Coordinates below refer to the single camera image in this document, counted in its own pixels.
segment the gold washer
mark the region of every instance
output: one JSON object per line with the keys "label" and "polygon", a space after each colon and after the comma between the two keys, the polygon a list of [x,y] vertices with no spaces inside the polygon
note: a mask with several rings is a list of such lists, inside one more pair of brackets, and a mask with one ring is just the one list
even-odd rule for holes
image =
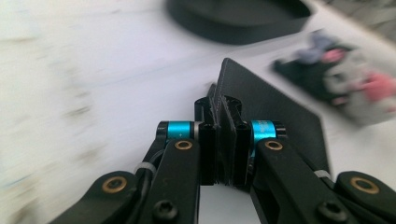
{"label": "gold washer", "polygon": [[280,149],[283,148],[282,144],[280,144],[280,143],[278,143],[278,142],[276,142],[276,141],[268,141],[268,142],[265,142],[265,146],[268,147],[268,148],[270,148],[270,149],[272,149],[272,150],[280,150]]}
{"label": "gold washer", "polygon": [[[119,180],[119,181],[121,182],[121,184],[120,184],[118,187],[112,189],[112,188],[110,188],[110,187],[108,186],[108,184],[109,184],[111,181],[115,181],[115,180]],[[122,176],[113,176],[113,177],[107,179],[107,180],[105,181],[105,183],[103,183],[103,185],[102,185],[102,190],[103,190],[104,192],[106,192],[106,193],[117,193],[117,192],[122,191],[122,190],[125,188],[126,182],[127,182],[127,181],[126,181],[125,177],[122,177]]]}
{"label": "gold washer", "polygon": [[192,147],[192,143],[189,141],[178,141],[175,143],[175,147],[180,150],[187,150]]}
{"label": "gold washer", "polygon": [[[361,182],[364,182],[364,183],[370,185],[370,188],[369,189],[362,188],[358,184],[358,181],[361,181]],[[370,181],[368,179],[364,179],[364,178],[361,178],[361,177],[357,177],[357,176],[352,177],[350,179],[350,184],[353,187],[355,187],[355,189],[358,189],[360,191],[363,191],[363,192],[366,192],[366,193],[369,193],[369,194],[377,194],[379,192],[379,187],[375,183],[373,183],[372,181]]]}

